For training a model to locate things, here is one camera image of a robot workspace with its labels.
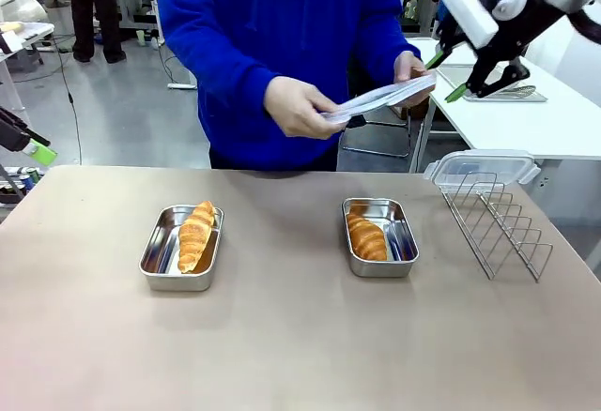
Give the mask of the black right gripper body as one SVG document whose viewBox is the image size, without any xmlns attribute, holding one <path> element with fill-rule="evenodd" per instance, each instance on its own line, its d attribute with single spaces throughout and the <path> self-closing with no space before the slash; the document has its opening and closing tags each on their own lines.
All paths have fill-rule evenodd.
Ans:
<svg viewBox="0 0 601 411">
<path fill-rule="evenodd" d="M 447 8 L 448 14 L 440 23 L 437 34 L 439 40 L 459 38 L 459 45 L 467 44 L 482 64 L 497 64 L 519 56 L 527 44 L 563 15 L 562 8 L 553 6 L 548 0 L 479 1 L 499 26 L 499 31 L 485 47 L 476 50 L 471 45 Z"/>
</svg>

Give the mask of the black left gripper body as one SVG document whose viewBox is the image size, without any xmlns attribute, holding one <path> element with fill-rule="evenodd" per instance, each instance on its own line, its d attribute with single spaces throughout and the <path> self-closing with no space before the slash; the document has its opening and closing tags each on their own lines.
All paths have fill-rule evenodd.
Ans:
<svg viewBox="0 0 601 411">
<path fill-rule="evenodd" d="M 0 120 L 0 146 L 11 152 L 23 151 L 29 144 L 29 135 L 21 129 Z"/>
</svg>

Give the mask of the golden croissant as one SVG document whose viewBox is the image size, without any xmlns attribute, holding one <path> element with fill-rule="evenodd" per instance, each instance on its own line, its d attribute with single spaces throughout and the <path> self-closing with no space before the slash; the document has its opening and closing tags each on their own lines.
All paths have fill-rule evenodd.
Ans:
<svg viewBox="0 0 601 411">
<path fill-rule="evenodd" d="M 177 267 L 182 274 L 196 269 L 212 233 L 215 207 L 211 201 L 197 205 L 178 231 L 179 257 Z"/>
<path fill-rule="evenodd" d="M 346 215 L 351 248 L 365 261 L 385 262 L 388 259 L 383 231 L 368 219 L 357 214 Z"/>
</svg>

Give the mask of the person's right forearm blue sleeve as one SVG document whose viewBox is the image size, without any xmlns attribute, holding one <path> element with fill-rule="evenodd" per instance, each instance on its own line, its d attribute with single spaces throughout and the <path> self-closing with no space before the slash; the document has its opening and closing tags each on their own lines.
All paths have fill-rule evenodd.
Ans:
<svg viewBox="0 0 601 411">
<path fill-rule="evenodd" d="M 225 104 L 264 107 L 276 74 L 242 53 L 216 19 L 213 0 L 159 0 L 168 47 L 211 95 Z"/>
</svg>

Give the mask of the person's left forearm blue sleeve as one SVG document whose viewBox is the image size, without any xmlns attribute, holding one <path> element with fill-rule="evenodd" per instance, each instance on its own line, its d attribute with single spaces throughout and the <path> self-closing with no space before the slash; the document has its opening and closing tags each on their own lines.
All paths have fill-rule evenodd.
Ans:
<svg viewBox="0 0 601 411">
<path fill-rule="evenodd" d="M 403 52 L 421 58 L 401 29 L 398 21 L 401 10 L 400 0 L 362 0 L 355 53 L 366 67 L 391 69 Z"/>
</svg>

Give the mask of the person's left hand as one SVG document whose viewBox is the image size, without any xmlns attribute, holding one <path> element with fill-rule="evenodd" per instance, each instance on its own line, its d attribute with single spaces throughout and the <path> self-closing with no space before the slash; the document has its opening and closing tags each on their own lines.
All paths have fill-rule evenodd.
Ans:
<svg viewBox="0 0 601 411">
<path fill-rule="evenodd" d="M 410 79 L 428 76 L 430 72 L 425 68 L 423 61 L 412 51 L 400 53 L 394 61 L 394 82 L 400 84 Z M 411 108 L 421 104 L 429 98 L 430 93 L 435 89 L 432 85 L 418 94 L 411 96 L 396 104 L 397 107 Z"/>
</svg>

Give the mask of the person's right hand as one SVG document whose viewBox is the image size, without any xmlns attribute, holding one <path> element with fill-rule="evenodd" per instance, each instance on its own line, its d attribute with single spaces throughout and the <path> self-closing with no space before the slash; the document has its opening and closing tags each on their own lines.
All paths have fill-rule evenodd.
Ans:
<svg viewBox="0 0 601 411">
<path fill-rule="evenodd" d="M 333 124 L 322 114 L 334 113 L 337 105 L 314 85 L 276 76 L 268 84 L 264 107 L 287 137 L 326 140 L 342 131 L 344 124 Z"/>
</svg>

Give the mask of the group of drink cans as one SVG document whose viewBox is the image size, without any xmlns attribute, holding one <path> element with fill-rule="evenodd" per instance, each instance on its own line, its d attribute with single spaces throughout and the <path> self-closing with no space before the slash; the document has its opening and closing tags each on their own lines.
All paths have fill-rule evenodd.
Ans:
<svg viewBox="0 0 601 411">
<path fill-rule="evenodd" d="M 17 205 L 43 176 L 36 167 L 4 167 L 0 164 L 0 206 Z"/>
</svg>

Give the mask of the metal serving tongs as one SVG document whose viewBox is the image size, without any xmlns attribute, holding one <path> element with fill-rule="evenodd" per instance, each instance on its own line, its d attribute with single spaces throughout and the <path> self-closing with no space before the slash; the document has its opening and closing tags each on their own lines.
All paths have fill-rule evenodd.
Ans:
<svg viewBox="0 0 601 411">
<path fill-rule="evenodd" d="M 495 99 L 525 99 L 536 92 L 534 85 L 521 85 L 518 87 L 503 88 L 494 92 L 489 97 Z"/>
</svg>

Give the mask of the white side table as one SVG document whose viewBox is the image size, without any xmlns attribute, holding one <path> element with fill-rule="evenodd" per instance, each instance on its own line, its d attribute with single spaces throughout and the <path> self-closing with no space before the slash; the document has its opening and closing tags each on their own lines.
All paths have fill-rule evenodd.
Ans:
<svg viewBox="0 0 601 411">
<path fill-rule="evenodd" d="M 539 160 L 601 160 L 601 108 L 527 59 L 529 83 L 545 102 L 459 99 L 437 77 L 431 99 L 471 148 L 525 150 Z"/>
</svg>

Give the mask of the small white desk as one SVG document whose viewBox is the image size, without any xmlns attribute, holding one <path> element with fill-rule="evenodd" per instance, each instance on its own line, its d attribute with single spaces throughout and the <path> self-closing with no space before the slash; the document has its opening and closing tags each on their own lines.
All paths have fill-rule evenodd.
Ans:
<svg viewBox="0 0 601 411">
<path fill-rule="evenodd" d="M 0 63 L 13 58 L 18 61 L 22 71 L 31 71 L 35 62 L 43 65 L 39 51 L 35 44 L 54 31 L 52 23 L 0 23 L 0 42 L 3 36 L 8 36 L 8 47 L 16 51 L 4 52 L 0 47 Z"/>
</svg>

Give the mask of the background person in dark clothes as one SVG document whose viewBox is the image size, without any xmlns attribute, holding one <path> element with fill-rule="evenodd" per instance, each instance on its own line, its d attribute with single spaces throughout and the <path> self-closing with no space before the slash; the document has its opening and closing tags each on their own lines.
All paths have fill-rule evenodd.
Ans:
<svg viewBox="0 0 601 411">
<path fill-rule="evenodd" d="M 95 54 L 93 17 L 100 24 L 103 55 L 108 64 L 124 61 L 116 0 L 71 0 L 75 60 L 87 63 Z"/>
</svg>

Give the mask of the rectangular steel container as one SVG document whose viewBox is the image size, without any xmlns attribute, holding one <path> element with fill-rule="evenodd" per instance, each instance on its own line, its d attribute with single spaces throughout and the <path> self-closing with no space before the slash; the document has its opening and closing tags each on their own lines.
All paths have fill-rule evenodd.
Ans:
<svg viewBox="0 0 601 411">
<path fill-rule="evenodd" d="M 365 261 L 351 248 L 346 215 L 364 217 L 384 233 L 388 259 Z M 342 203 L 344 232 L 350 270 L 361 278 L 406 278 L 419 257 L 419 249 L 402 206 L 389 198 L 347 198 Z"/>
<path fill-rule="evenodd" d="M 148 286 L 164 292 L 202 292 L 211 286 L 223 226 L 223 211 L 214 208 L 208 244 L 194 269 L 182 272 L 179 230 L 194 211 L 193 205 L 173 205 L 159 215 L 140 261 Z"/>
</svg>

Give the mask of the person's blue hoodie torso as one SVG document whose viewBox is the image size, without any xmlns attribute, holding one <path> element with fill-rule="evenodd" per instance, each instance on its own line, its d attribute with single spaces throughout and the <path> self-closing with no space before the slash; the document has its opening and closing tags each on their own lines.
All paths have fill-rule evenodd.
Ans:
<svg viewBox="0 0 601 411">
<path fill-rule="evenodd" d="M 314 85 L 337 107 L 349 98 L 351 62 L 359 65 L 374 86 L 394 84 L 394 63 L 388 69 L 369 68 L 355 53 L 362 0 L 213 3 L 217 21 L 242 53 L 276 76 Z M 326 140 L 287 137 L 265 107 L 259 110 L 244 101 L 225 104 L 196 81 L 198 118 L 208 138 L 212 168 L 263 172 L 336 169 L 342 131 Z"/>
</svg>

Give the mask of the black chair frame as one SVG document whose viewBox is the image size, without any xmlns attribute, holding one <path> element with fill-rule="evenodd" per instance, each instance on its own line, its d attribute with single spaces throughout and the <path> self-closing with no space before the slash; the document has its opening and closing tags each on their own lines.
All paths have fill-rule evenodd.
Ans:
<svg viewBox="0 0 601 411">
<path fill-rule="evenodd" d="M 364 115 L 351 117 L 347 129 L 357 129 L 358 133 L 344 133 L 340 142 L 341 149 L 390 159 L 406 159 L 411 152 L 411 116 L 405 111 L 392 111 L 392 115 L 388 120 L 368 119 Z M 401 141 L 405 143 L 402 149 L 393 147 L 390 132 L 395 130 L 405 133 L 401 137 Z"/>
</svg>

